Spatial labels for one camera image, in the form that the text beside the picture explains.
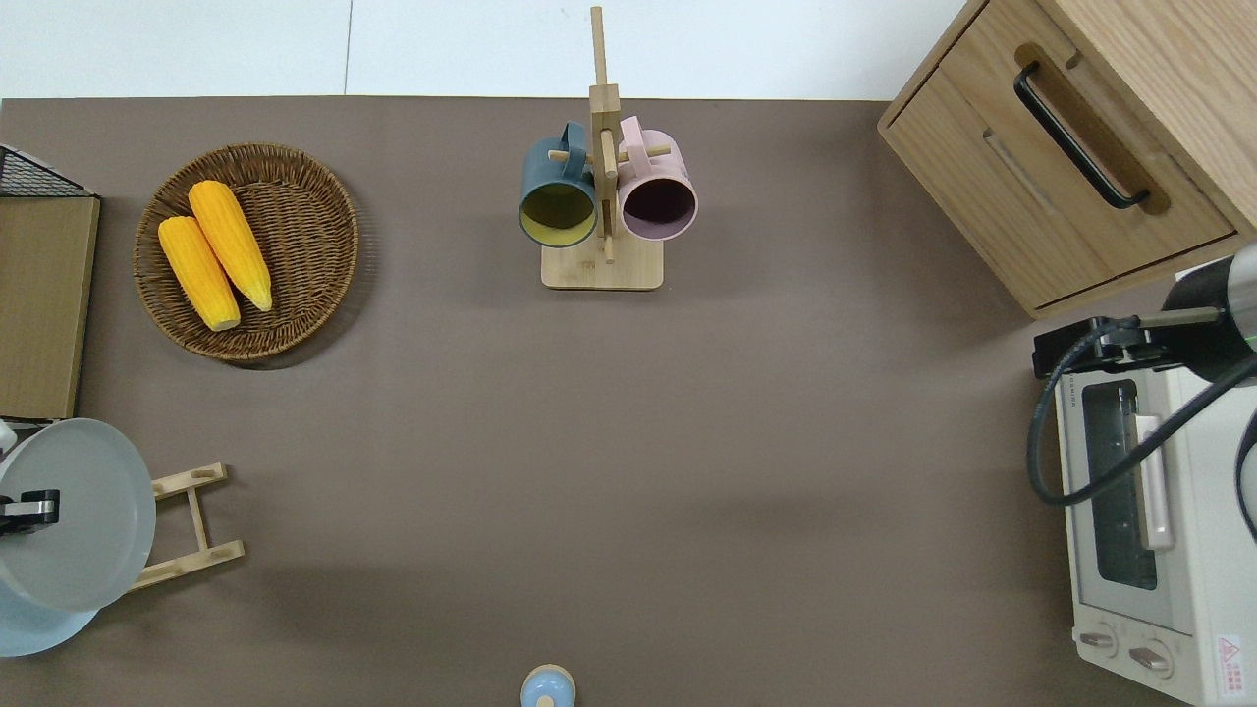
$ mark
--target yellow corn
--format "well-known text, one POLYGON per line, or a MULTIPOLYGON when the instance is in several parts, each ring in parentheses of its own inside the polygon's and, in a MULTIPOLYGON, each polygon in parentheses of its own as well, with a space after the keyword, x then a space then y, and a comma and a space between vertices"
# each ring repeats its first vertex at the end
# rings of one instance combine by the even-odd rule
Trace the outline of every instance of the yellow corn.
POLYGON ((199 181, 187 200, 228 277, 254 307, 269 312, 270 272, 231 187, 221 181, 199 181))
POLYGON ((240 323, 240 307, 235 302, 228 278, 210 250, 196 219, 172 216, 157 226, 157 239, 178 278, 184 294, 201 316, 205 326, 222 331, 240 323))

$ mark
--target wooden mug stand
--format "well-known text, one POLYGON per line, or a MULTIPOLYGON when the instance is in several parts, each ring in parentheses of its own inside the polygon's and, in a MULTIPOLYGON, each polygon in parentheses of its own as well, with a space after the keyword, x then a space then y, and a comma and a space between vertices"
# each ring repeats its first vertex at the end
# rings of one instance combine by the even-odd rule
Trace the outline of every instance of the wooden mug stand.
POLYGON ((209 537, 205 533, 205 517, 201 515, 201 499, 196 496, 196 489, 225 478, 228 478, 226 468, 221 463, 215 463, 190 472, 162 477, 153 482, 153 496, 157 501, 180 493, 187 494, 187 504, 192 511, 192 531, 196 533, 196 545, 200 550, 175 557, 173 560, 148 565, 140 572, 140 579, 136 580, 129 591, 145 589, 146 586, 184 576, 189 572, 204 570, 205 567, 212 567, 228 560, 244 557, 244 542, 233 540, 231 542, 210 547, 209 537))
MULTIPOLYGON (((552 289, 659 289, 664 284, 664 244, 626 233, 620 218, 616 180, 620 162, 628 156, 616 153, 620 133, 620 86, 607 83, 606 44, 602 38, 602 8, 590 11, 593 24, 593 73, 590 87, 590 127, 592 136, 593 191, 598 201, 596 238, 569 248, 542 248, 542 283, 552 289)), ((654 148, 651 155, 666 155, 654 148)), ((552 151, 552 160, 566 160, 567 152, 552 151)))

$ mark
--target dark green mug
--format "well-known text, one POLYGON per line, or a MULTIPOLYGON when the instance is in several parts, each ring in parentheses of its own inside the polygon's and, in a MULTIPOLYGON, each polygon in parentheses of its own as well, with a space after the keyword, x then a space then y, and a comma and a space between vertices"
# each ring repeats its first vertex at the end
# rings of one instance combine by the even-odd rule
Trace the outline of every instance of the dark green mug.
POLYGON ((538 141, 524 157, 519 226, 542 245, 567 248, 588 238, 597 220, 585 126, 568 122, 562 137, 538 141), (567 160, 552 160, 551 151, 566 152, 567 160))

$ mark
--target black cable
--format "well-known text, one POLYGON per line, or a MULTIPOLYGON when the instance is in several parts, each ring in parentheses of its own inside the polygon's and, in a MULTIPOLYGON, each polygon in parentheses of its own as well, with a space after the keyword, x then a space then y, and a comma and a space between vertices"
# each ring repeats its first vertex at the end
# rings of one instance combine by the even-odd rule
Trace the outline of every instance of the black cable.
POLYGON ((1047 483, 1043 481, 1043 469, 1040 464, 1040 455, 1043 442, 1043 424, 1047 420, 1047 413, 1052 404, 1052 394, 1056 391, 1057 384, 1061 381, 1061 376, 1065 371, 1073 365, 1075 361, 1096 341, 1100 338, 1120 330, 1120 328, 1139 328, 1139 317, 1126 317, 1124 320, 1109 321, 1094 331, 1089 332, 1086 336, 1080 338, 1061 361, 1052 370, 1052 375, 1047 379, 1047 385, 1043 386, 1043 394, 1038 398, 1038 404, 1035 405, 1035 415, 1031 418, 1029 423, 1029 435, 1026 439, 1026 469, 1029 473, 1029 484, 1035 489, 1035 493, 1040 497, 1043 503, 1050 506, 1073 506, 1075 503, 1081 503, 1095 494, 1105 491, 1112 484, 1117 483, 1124 476, 1129 474, 1139 463, 1146 459, 1158 447, 1165 444, 1165 440, 1177 433, 1183 425, 1185 425, 1192 418, 1200 414, 1202 410, 1208 408, 1214 400, 1222 396, 1232 387, 1239 385, 1248 377, 1257 375, 1257 355, 1248 356, 1241 362, 1232 366, 1226 374, 1213 381, 1209 387, 1202 390, 1195 398, 1188 400, 1185 405, 1179 408, 1168 420, 1161 423, 1146 439, 1135 445, 1134 449, 1126 453, 1125 457, 1114 467, 1102 474, 1092 474, 1091 483, 1087 483, 1082 488, 1058 496, 1052 493, 1047 488, 1047 483))
POLYGON ((1243 437, 1239 438, 1239 453, 1236 454, 1236 496, 1239 498, 1239 515, 1243 516, 1244 525, 1248 526, 1248 532, 1253 536, 1253 541, 1257 542, 1257 525, 1253 525, 1248 504, 1244 503, 1244 487, 1241 483, 1244 473, 1244 459, 1248 458, 1248 452, 1252 450, 1253 445, 1257 445, 1257 411, 1248 419, 1248 428, 1244 429, 1243 437))

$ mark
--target oven knob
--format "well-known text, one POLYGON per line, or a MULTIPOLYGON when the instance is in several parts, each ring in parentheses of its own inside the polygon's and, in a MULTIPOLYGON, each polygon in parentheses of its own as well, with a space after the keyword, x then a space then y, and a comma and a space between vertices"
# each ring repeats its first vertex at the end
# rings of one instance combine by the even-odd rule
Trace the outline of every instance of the oven knob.
POLYGON ((1081 645, 1095 648, 1099 653, 1112 658, 1117 654, 1117 637, 1109 624, 1097 624, 1091 630, 1073 628, 1073 640, 1081 645))
POLYGON ((1112 648, 1112 638, 1102 633, 1080 633, 1079 643, 1096 648, 1112 648))
POLYGON ((1170 660, 1170 652, 1159 640, 1150 640, 1148 647, 1130 649, 1130 659, 1148 668, 1160 678, 1174 674, 1174 663, 1170 660))

